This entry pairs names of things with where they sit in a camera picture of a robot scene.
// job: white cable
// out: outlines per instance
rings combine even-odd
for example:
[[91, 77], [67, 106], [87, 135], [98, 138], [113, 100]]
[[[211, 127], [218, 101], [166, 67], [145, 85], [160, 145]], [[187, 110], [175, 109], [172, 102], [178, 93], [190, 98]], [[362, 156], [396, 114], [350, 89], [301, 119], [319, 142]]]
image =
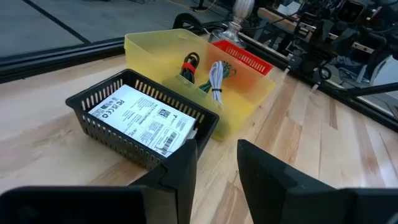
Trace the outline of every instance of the white cable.
[[209, 81], [212, 88], [213, 99], [223, 104], [221, 100], [221, 83], [223, 82], [223, 63], [222, 61], [215, 62], [209, 72]]

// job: floor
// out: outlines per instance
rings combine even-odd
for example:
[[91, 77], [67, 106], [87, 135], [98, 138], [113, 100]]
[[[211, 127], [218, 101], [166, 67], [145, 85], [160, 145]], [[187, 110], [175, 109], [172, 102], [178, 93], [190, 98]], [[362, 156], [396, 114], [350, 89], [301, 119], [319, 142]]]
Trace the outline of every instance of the floor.
[[[131, 32], [165, 30], [172, 27], [177, 14], [189, 12], [202, 22], [222, 20], [217, 10], [193, 12], [169, 0], [146, 0], [139, 4], [128, 0], [31, 0], [71, 27], [90, 42], [123, 37]], [[196, 6], [191, 0], [175, 0]], [[83, 42], [30, 7], [23, 0], [0, 2], [0, 57], [66, 47]]]
[[[147, 171], [85, 136], [65, 99], [125, 68], [107, 58], [0, 85], [0, 192], [22, 185], [127, 185]], [[241, 132], [209, 140], [192, 223], [252, 223], [238, 175], [247, 139], [334, 187], [398, 187], [398, 134], [274, 68], [276, 87]]]

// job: green wire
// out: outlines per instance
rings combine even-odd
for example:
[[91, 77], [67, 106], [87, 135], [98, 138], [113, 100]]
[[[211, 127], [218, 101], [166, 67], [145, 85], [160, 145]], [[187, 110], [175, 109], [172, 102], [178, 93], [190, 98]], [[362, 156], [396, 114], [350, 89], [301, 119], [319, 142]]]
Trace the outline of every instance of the green wire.
[[[236, 75], [236, 69], [232, 67], [228, 62], [222, 61], [223, 63], [223, 79], [232, 77]], [[208, 80], [205, 84], [199, 86], [201, 90], [208, 93], [211, 89], [210, 80]]]

